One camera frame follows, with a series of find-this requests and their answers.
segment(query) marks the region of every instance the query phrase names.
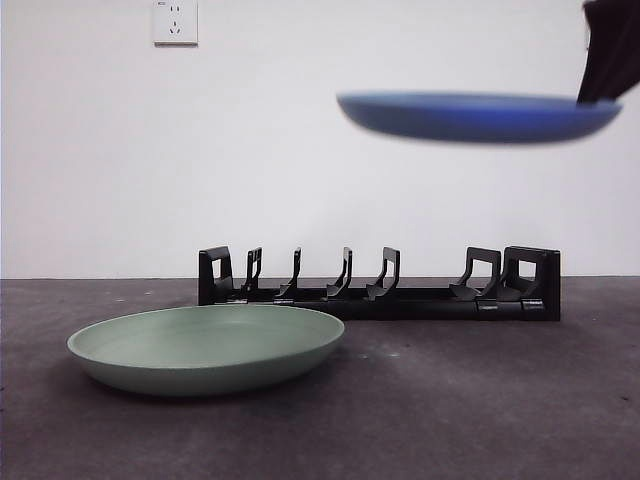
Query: green plate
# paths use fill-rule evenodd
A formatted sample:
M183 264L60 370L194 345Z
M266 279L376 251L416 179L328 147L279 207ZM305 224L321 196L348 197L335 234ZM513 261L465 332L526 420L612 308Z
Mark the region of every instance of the green plate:
M300 375L338 345L344 324L275 305L213 305L139 313L91 325L67 346L96 380L131 392L198 396Z

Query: black rack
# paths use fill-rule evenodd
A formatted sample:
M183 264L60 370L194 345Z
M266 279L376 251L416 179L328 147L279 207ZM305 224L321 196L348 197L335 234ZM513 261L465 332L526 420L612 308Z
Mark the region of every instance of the black rack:
M469 247L462 277L446 287L399 287L400 251L385 247L382 271L372 284L351 286L353 252L344 249L342 272L323 287L298 285L301 249L293 255L293 276L280 288L259 285L262 249L247 254L247 277L236 289L227 247L199 253L198 304L258 303L309 308L342 320L560 320L560 252L525 247L497 250ZM468 286L476 261L491 264L491 278L481 288ZM520 262L535 264L532 278L520 276ZM215 277L213 262L220 262ZM393 275L387 279L387 267Z

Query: blue plate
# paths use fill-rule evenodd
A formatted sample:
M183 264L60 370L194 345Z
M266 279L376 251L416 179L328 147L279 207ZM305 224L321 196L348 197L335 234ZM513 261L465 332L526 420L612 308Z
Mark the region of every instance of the blue plate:
M355 123L377 132L481 143L572 140L600 130L622 109L608 100L417 92L342 94L338 103Z

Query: wall socket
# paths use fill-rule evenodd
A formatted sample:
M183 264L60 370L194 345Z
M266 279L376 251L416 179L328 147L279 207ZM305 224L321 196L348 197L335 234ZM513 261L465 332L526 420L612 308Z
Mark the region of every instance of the wall socket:
M153 41L156 45L198 44L198 2L156 0L153 5Z

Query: plastic plate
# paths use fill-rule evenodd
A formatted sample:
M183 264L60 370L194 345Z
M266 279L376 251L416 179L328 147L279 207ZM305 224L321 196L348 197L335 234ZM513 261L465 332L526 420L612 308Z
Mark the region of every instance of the plastic plate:
M377 132L481 143L572 140L600 130L622 109L607 100L424 92L341 94L338 103L355 123Z
M140 313L73 334L69 350L96 380L131 392L237 392L300 375L338 345L331 315L276 305L213 305Z

